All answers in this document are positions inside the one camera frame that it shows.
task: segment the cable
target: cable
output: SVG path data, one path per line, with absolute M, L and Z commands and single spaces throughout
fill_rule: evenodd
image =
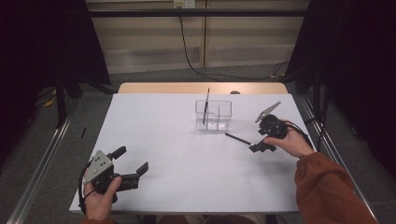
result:
M 91 192 L 89 192 L 87 195 L 85 195 L 84 199 L 86 199 L 88 196 L 90 196 L 90 194 L 92 194 L 94 191 L 96 191 L 96 189 L 91 190 Z
M 283 63 L 277 63 L 276 65 L 274 65 L 273 77 L 276 78 L 276 73 L 277 73 L 277 71 L 279 71 L 279 69 L 280 69 L 284 64 L 289 63 L 289 62 L 290 62 L 290 61 L 285 61 L 285 62 L 283 62 Z
M 325 126 L 326 126 L 326 115 L 327 115 L 327 109 L 329 107 L 329 102 L 330 102 L 330 93 L 327 90 L 327 88 L 325 88 L 325 94 L 324 94 L 324 98 L 323 98 L 323 105 L 322 108 L 320 110 L 320 118 L 312 118 L 312 119 L 308 119 L 304 121 L 304 124 L 308 124 L 312 121 L 316 121 L 317 123 L 321 123 L 322 125 L 319 125 L 320 128 L 320 132 L 319 132 L 319 137 L 318 137 L 318 141 L 317 141 L 317 151 L 320 152 L 320 140 L 326 130 Z
M 310 141 L 309 138 L 308 138 L 308 134 L 304 133 L 303 130 L 301 130 L 301 128 L 300 128 L 299 126 L 297 126 L 295 123 L 293 123 L 293 122 L 291 122 L 291 121 L 288 121 L 288 122 L 291 123 L 291 125 L 286 124 L 286 126 L 292 128 L 292 129 L 294 129 L 297 133 L 299 133 L 299 134 L 303 137 L 303 139 L 305 140 L 305 142 L 306 142 L 310 147 L 313 148 L 312 143 L 311 143 L 311 141 Z
M 192 67 L 191 63 L 190 63 L 189 55 L 188 55 L 188 53 L 187 53 L 186 40 L 185 40 L 185 37 L 184 37 L 183 19 L 182 19 L 181 17 L 179 17 L 179 21 L 180 21 L 181 35 L 182 35 L 182 37 L 183 37 L 184 53 L 185 53 L 185 55 L 186 55 L 187 64 L 189 65 L 190 69 L 191 69 L 192 71 L 194 71 L 197 75 L 199 75 L 199 76 L 201 76 L 201 77 L 210 78 L 210 79 L 215 80 L 215 81 L 217 81 L 217 82 L 221 82 L 221 80 L 218 80 L 218 79 L 213 78 L 213 77 L 210 77 L 210 76 L 232 77 L 232 78 L 241 78 L 241 79 L 255 80 L 255 81 L 265 80 L 265 79 L 271 77 L 271 76 L 268 76 L 268 77 L 259 77 L 259 78 L 254 78 L 254 77 L 236 77 L 236 76 L 223 75 L 223 74 L 217 74 L 217 73 L 202 73 L 202 72 L 199 72 L 199 71 L 195 70 L 195 69 Z
M 302 73 L 306 73 L 306 70 L 309 69 L 309 64 L 306 62 L 307 59 L 305 60 L 304 63 L 296 70 L 293 71 L 292 73 L 288 74 L 287 76 L 282 77 L 278 82 L 281 83 L 288 83 L 292 82 L 297 79 L 297 76 L 299 76 Z
M 85 171 L 87 170 L 87 168 L 91 165 L 92 160 L 90 160 L 89 162 L 87 162 L 84 166 L 84 168 L 81 171 L 81 174 L 79 175 L 78 178 L 78 198 L 79 198 L 79 207 L 81 208 L 81 212 L 85 215 L 86 211 L 87 211 L 87 207 L 85 205 L 85 198 L 82 196 L 82 178 L 84 178 L 85 175 Z

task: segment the black curtain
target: black curtain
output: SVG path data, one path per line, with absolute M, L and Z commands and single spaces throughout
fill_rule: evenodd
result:
M 373 155 L 396 178 L 392 141 L 396 134 L 396 2 L 311 0 L 309 8 L 346 3 L 340 21 L 337 17 L 304 19 L 287 77 L 296 80 L 298 92 L 306 92 L 318 78 Z
M 79 82 L 110 84 L 84 0 L 0 1 L 1 161 L 34 112 L 37 93 L 55 85 L 79 97 Z

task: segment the white table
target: white table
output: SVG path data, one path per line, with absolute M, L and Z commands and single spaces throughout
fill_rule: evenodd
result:
M 297 159 L 278 149 L 252 153 L 224 132 L 195 130 L 194 104 L 205 94 L 133 93 L 114 95 L 96 150 L 126 146 L 115 163 L 121 175 L 148 161 L 139 189 L 118 192 L 113 212 L 144 214 L 248 214 L 298 211 L 293 182 Z M 252 143 L 262 140 L 258 114 L 273 112 L 307 130 L 289 94 L 211 94 L 233 102 L 229 133 Z M 79 212 L 76 195 L 70 210 Z

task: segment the wall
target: wall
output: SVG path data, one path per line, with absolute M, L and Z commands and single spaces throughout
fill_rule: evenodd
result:
M 308 0 L 196 1 L 197 8 L 304 9 Z M 173 1 L 88 0 L 90 10 L 173 8 Z M 93 18 L 110 74 L 186 68 L 178 18 Z M 183 18 L 193 67 L 287 61 L 302 18 Z

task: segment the human hand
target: human hand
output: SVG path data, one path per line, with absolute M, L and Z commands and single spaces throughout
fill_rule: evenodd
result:
M 91 182 L 85 185 L 84 195 L 86 195 L 85 205 L 87 207 L 86 216 L 88 219 L 101 221 L 110 217 L 113 195 L 116 193 L 120 184 L 121 177 L 114 178 L 105 194 L 93 191 L 94 186 Z
M 288 135 L 284 139 L 265 137 L 263 141 L 265 144 L 282 147 L 291 156 L 299 159 L 314 152 L 312 147 L 305 142 L 304 138 L 292 128 L 288 128 Z

